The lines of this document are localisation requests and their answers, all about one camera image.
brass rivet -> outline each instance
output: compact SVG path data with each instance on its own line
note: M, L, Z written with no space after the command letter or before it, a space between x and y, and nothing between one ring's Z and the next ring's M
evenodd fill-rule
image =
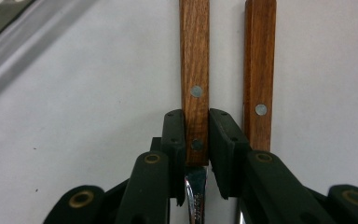
M342 192L342 197L350 203L358 206L358 192L353 189L347 189Z
M145 156L145 162L149 164L157 163L159 160L161 160L161 157L158 154L149 154Z
M267 153L257 153L255 158L261 162L272 162L272 157Z
M94 200L94 193L85 189L72 196L69 205L73 208L81 208L91 203L92 200Z

white background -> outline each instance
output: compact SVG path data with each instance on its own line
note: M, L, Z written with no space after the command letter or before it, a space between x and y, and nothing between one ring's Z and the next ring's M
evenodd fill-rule
M41 223L69 189L125 180L181 106L178 1L85 2L0 67L0 223ZM243 18L243 0L211 0L210 106L239 124ZM297 178L358 186L358 1L278 1L273 101L271 151ZM235 208L211 173L206 222Z

knife handle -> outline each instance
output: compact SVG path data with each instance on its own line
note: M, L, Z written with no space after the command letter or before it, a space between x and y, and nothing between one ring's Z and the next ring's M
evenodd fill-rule
M276 0L247 0L243 130L251 147L269 151L275 49Z
M180 0L186 165L208 165L209 0Z

